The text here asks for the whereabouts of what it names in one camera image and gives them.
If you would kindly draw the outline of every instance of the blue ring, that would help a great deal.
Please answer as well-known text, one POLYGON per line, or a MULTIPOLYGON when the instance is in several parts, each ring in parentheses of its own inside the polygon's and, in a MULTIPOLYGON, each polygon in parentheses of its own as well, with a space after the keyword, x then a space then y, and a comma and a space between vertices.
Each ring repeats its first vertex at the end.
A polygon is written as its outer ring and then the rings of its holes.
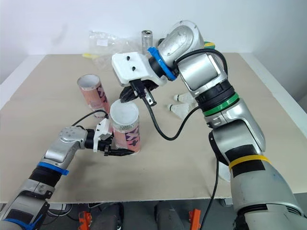
POLYGON ((61 173, 61 174, 64 175, 64 176, 66 176, 66 175, 69 173, 69 171, 66 170, 66 169, 61 169, 61 168, 59 168, 59 167, 57 167, 57 166, 54 166, 54 165, 52 165, 52 164, 48 164, 48 163, 45 163, 45 162, 40 162, 40 163, 38 163, 37 165, 38 165, 38 166, 45 167, 45 168, 52 169, 52 170, 54 170, 54 171, 57 171, 57 172, 61 173))
POLYGON ((148 48, 148 52, 154 57, 154 59, 156 59, 156 61, 159 63, 160 67, 163 69, 163 71, 165 72, 167 78, 170 81, 176 80, 176 77, 174 76, 174 74, 172 73, 172 71, 169 70, 169 68, 167 67, 167 65, 163 62, 162 58, 159 55, 159 51, 155 48, 155 47, 149 47, 148 48))
POLYGON ((26 223, 23 223, 22 221, 20 221, 18 219, 12 219, 12 218, 4 219, 3 221, 18 224, 19 226, 23 227, 25 230, 33 230, 35 225, 37 224, 37 222, 42 218, 42 216, 43 216, 43 214, 41 214, 39 216, 39 218, 32 224, 26 224, 26 223))

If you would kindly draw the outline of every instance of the paper cup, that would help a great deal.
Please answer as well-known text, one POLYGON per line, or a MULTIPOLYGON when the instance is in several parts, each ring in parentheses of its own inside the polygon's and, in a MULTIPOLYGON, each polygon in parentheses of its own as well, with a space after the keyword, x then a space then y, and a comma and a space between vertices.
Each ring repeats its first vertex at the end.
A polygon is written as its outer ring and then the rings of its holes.
MULTIPOLYGON (((106 98, 106 93, 102 87, 101 81, 97 75, 86 74, 80 77, 77 84, 88 104, 93 110, 103 109, 107 113, 110 112, 110 105, 106 98)), ((98 112, 94 114, 96 117, 104 117, 105 114, 98 112)))
POLYGON ((110 117, 117 148, 129 149, 136 153, 141 150, 139 132, 139 109, 135 103, 115 101, 111 105, 110 117))

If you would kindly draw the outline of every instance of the yellow object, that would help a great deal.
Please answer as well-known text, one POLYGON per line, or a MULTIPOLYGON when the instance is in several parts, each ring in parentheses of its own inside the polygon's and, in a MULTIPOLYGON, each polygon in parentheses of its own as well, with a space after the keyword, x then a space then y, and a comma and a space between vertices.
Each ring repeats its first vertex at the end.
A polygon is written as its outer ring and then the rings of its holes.
POLYGON ((262 160, 262 161, 267 161, 268 163, 271 164, 268 158, 266 158, 263 155, 250 155, 250 156, 245 156, 245 157, 240 157, 238 159, 235 159, 234 161, 230 162, 229 164, 229 171, 231 171, 232 167, 234 167, 237 164, 240 164, 245 161, 253 161, 253 160, 262 160))
POLYGON ((203 47, 207 49, 215 49, 215 44, 213 42, 204 42, 203 47))
POLYGON ((88 58, 88 59, 95 59, 95 58, 98 58, 99 55, 94 55, 94 54, 82 54, 82 57, 88 58))

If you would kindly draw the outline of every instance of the beige tabletop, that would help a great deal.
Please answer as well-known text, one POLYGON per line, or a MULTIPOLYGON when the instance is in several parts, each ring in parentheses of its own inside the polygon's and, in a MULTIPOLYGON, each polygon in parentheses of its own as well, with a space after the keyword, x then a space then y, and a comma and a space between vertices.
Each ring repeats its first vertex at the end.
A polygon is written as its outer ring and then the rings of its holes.
MULTIPOLYGON (((307 192, 307 141, 271 92, 238 54, 225 55, 229 81, 244 98, 266 137, 266 156, 294 193, 307 192)), ((80 55, 47 55, 0 112, 0 202, 7 202, 29 177, 62 128, 90 112, 77 86, 84 74, 100 76, 110 102, 122 88, 112 71, 99 71, 80 55)), ((186 92, 181 80, 153 91, 153 110, 165 133, 181 123, 165 105, 186 92)), ((188 120, 180 137, 164 140, 156 132, 141 100, 142 150, 126 157, 105 157, 80 150, 56 186, 51 202, 102 202, 209 198, 215 180, 215 158, 208 142, 210 129, 201 111, 188 120)), ((99 119, 81 124, 95 127, 99 119)), ((230 184, 220 180, 216 197, 230 197, 230 184)))

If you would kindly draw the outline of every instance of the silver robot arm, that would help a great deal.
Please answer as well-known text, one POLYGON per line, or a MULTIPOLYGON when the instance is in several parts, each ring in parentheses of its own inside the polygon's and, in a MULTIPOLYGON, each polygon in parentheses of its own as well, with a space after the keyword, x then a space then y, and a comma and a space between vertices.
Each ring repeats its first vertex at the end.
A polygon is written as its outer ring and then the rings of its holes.
POLYGON ((224 56, 215 50, 201 50, 202 44, 197 26, 182 21, 157 49, 149 49, 149 60, 137 59, 142 56, 137 53, 114 55, 114 71, 126 86, 121 101, 140 97, 153 106, 156 102, 150 90, 179 75, 212 128, 209 142, 217 159, 229 166, 237 213, 235 230, 306 230, 307 219, 289 185, 263 156, 263 132, 229 83, 224 56))
POLYGON ((88 132, 80 127, 64 128, 46 151, 29 179, 18 189, 0 214, 1 230, 32 230, 42 225, 55 185, 77 150, 84 149, 88 132))

